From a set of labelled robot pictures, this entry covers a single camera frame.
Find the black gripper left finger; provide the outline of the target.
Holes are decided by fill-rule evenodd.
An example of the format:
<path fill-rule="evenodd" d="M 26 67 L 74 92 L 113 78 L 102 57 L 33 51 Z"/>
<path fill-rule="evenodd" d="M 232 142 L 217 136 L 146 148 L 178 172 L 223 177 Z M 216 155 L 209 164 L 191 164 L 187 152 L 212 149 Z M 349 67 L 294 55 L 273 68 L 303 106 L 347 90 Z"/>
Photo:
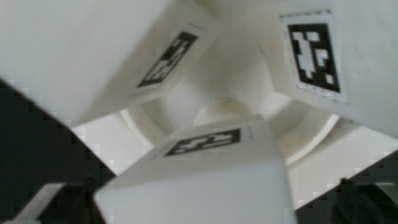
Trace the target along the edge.
<path fill-rule="evenodd" d="M 106 224 L 95 202 L 98 181 L 49 183 L 38 191 L 11 224 Z"/>

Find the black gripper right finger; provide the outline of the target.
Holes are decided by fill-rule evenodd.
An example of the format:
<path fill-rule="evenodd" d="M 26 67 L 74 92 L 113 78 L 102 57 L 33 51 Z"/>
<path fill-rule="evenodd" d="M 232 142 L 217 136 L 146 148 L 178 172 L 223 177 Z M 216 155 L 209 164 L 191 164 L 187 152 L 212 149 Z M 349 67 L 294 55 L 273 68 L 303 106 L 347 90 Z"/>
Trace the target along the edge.
<path fill-rule="evenodd" d="M 342 180 L 331 214 L 333 224 L 398 224 L 398 184 Z"/>

